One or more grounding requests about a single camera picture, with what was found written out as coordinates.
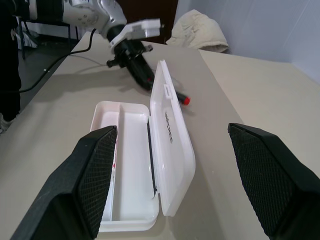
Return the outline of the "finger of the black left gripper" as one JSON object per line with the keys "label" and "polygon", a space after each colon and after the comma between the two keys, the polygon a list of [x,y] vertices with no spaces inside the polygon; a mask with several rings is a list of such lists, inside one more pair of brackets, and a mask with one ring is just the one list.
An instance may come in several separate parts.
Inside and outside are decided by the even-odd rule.
{"label": "finger of the black left gripper", "polygon": [[145,60],[131,60],[127,69],[140,87],[144,90],[152,89],[152,70]]}
{"label": "finger of the black left gripper", "polygon": [[136,57],[136,64],[138,75],[141,79],[144,82],[152,82],[154,80],[154,73],[142,55]]}

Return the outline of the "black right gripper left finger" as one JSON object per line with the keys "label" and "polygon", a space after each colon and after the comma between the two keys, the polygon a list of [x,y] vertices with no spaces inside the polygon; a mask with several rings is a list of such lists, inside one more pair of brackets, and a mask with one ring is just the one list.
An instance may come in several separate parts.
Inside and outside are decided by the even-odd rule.
{"label": "black right gripper left finger", "polygon": [[118,129],[83,136],[47,178],[13,240],[94,240],[111,184]]}

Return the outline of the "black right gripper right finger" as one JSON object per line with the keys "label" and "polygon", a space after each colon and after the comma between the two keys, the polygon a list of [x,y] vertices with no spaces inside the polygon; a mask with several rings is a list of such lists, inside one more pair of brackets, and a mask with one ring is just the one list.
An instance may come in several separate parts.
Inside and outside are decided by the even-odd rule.
{"label": "black right gripper right finger", "polygon": [[277,136],[228,125],[242,186],[271,240],[320,238],[320,179]]}

